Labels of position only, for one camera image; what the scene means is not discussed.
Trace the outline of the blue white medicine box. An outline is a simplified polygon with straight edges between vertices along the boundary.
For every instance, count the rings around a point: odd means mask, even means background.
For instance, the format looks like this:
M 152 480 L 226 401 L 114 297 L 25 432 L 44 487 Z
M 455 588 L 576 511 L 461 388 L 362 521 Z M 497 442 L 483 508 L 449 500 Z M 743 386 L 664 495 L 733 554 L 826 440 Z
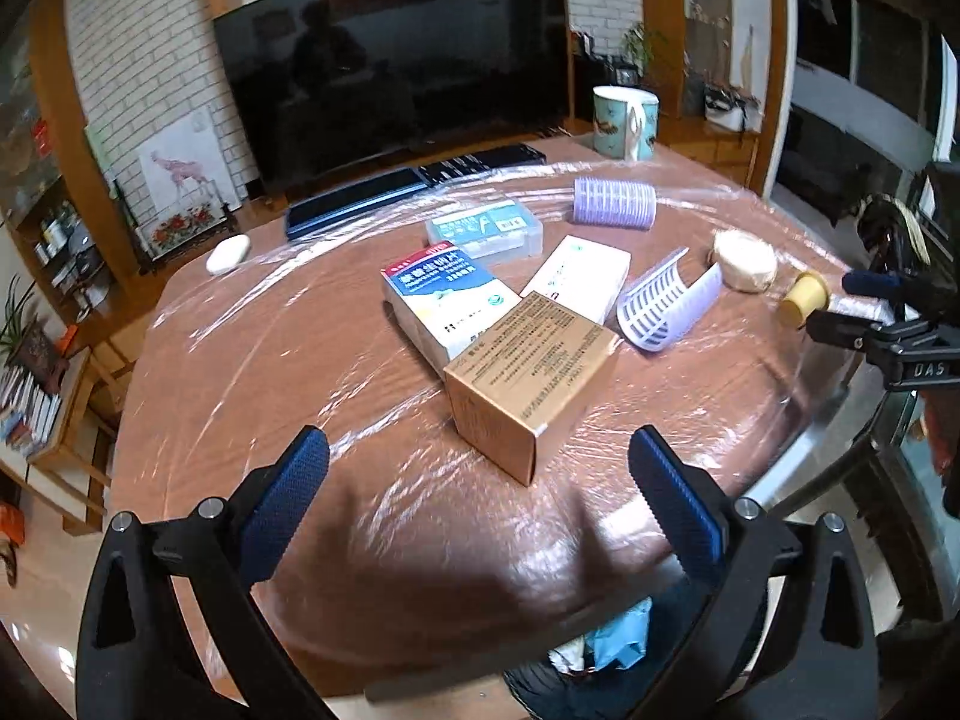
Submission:
M 464 250 L 441 241 L 381 270 L 384 299 L 438 374 L 521 298 Z

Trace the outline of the white mouse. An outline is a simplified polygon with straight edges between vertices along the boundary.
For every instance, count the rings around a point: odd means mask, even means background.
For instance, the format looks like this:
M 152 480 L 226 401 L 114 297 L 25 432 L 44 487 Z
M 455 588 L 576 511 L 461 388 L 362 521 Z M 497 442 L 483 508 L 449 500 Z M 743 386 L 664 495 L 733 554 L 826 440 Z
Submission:
M 212 277 L 221 277 L 236 270 L 251 250 L 251 238 L 247 234 L 235 234 L 223 239 L 213 247 L 205 261 L 205 270 Z

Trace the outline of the black keyboard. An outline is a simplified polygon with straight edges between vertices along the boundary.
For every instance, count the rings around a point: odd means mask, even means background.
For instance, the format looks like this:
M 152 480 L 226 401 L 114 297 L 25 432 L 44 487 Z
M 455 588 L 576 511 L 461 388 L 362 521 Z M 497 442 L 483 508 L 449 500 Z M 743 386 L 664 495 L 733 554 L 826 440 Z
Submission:
M 542 151 L 525 143 L 516 143 L 516 145 L 483 149 L 477 153 L 460 154 L 448 160 L 418 166 L 415 172 L 425 181 L 425 184 L 433 187 L 433 185 L 447 184 L 473 176 L 482 176 L 487 172 L 500 171 L 508 167 L 535 166 L 546 162 L 547 156 Z

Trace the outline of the purple hair roller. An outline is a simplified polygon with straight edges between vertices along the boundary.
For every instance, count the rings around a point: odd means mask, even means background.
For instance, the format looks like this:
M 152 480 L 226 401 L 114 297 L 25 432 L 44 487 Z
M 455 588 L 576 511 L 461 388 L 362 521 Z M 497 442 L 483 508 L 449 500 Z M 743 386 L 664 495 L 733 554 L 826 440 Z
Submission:
M 643 353 L 662 353 L 703 319 L 721 294 L 722 273 L 708 266 L 693 284 L 686 284 L 679 263 L 688 254 L 682 247 L 647 270 L 620 294 L 615 316 L 622 335 Z
M 649 231 L 656 222 L 658 195 L 652 185 L 578 177 L 573 190 L 573 221 L 576 224 Z

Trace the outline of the blue paper bag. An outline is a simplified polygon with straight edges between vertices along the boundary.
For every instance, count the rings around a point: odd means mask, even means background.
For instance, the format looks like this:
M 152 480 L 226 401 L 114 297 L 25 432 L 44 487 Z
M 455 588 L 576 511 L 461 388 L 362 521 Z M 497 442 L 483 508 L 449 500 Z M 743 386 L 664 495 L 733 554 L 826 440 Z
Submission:
M 652 600 L 645 598 L 599 629 L 579 635 L 548 652 L 548 661 L 566 676 L 607 670 L 630 670 L 646 656 Z

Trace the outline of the brown cardboard box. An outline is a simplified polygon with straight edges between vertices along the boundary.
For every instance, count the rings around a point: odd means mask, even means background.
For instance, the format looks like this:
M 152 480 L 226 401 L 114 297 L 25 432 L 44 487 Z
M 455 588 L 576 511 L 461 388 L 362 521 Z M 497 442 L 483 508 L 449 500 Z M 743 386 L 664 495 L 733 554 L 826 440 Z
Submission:
M 610 328 L 529 294 L 444 367 L 455 429 L 529 486 L 607 388 L 619 348 Z

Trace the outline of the teal patterned mug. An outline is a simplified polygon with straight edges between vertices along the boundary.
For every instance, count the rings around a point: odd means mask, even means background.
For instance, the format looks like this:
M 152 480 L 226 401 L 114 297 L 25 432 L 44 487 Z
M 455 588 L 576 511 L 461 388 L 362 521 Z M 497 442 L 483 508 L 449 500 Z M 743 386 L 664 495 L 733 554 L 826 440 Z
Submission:
M 651 160 L 658 135 L 659 98 L 646 89 L 596 86 L 592 149 L 611 160 Z

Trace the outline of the giraffe picture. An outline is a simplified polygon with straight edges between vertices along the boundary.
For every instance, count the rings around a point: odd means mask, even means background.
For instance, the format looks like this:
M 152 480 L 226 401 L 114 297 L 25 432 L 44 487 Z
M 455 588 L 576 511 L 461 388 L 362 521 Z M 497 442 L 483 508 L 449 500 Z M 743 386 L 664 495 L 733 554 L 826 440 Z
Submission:
M 194 109 L 137 148 L 155 216 L 146 240 L 158 255 L 212 231 L 239 205 L 208 107 Z

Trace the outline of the potted plant on stand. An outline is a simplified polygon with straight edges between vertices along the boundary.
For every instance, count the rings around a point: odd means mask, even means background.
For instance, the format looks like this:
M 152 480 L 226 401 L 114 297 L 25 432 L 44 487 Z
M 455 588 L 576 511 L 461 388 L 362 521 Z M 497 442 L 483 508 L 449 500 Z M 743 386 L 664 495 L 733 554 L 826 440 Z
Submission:
M 62 387 L 68 362 L 44 332 L 36 316 L 28 314 L 36 284 L 20 293 L 20 277 L 8 282 L 3 301 L 2 361 L 7 367 L 23 369 L 36 380 L 44 394 L 57 395 Z

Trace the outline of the black television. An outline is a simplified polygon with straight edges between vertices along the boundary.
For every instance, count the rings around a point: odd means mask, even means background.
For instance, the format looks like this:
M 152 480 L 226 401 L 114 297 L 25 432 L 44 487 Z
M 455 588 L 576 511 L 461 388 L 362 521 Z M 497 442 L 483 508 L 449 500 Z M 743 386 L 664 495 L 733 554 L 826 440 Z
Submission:
M 566 0 L 256 0 L 213 29 L 270 190 L 568 115 Z

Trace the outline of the cream crumpled paper ball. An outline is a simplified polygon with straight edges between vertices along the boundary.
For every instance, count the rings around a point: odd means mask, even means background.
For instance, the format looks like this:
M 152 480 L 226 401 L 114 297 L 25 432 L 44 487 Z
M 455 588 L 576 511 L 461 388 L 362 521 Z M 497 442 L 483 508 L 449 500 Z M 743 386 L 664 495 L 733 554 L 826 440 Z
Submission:
M 719 265 L 727 288 L 745 294 L 761 294 L 778 273 L 778 257 L 768 242 L 740 229 L 716 231 L 711 262 Z

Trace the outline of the clear plastic case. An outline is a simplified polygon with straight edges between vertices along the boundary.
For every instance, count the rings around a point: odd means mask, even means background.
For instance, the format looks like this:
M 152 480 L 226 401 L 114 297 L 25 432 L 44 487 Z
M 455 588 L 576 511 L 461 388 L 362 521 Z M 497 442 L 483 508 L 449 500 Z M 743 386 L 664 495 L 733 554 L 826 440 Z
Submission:
M 539 257 L 544 250 L 544 225 L 514 200 L 436 216 L 425 229 L 430 244 L 450 242 L 485 265 Z

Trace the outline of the green plant by window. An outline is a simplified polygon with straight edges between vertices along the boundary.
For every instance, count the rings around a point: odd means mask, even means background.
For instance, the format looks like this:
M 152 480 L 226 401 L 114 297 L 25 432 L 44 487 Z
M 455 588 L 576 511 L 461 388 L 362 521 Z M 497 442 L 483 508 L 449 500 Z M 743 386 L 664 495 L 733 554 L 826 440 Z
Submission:
M 664 89 L 670 80 L 670 41 L 657 29 L 635 21 L 622 36 L 622 54 L 651 89 Z

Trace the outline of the wooden side stand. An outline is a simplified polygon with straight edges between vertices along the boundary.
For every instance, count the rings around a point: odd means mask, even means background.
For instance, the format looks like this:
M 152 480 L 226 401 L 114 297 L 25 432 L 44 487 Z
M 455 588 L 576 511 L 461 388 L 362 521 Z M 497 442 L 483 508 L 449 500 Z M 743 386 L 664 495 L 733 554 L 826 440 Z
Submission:
M 57 394 L 23 369 L 2 374 L 2 478 L 50 507 L 71 536 L 103 529 L 117 429 L 91 399 L 116 388 L 87 349 L 71 356 Z

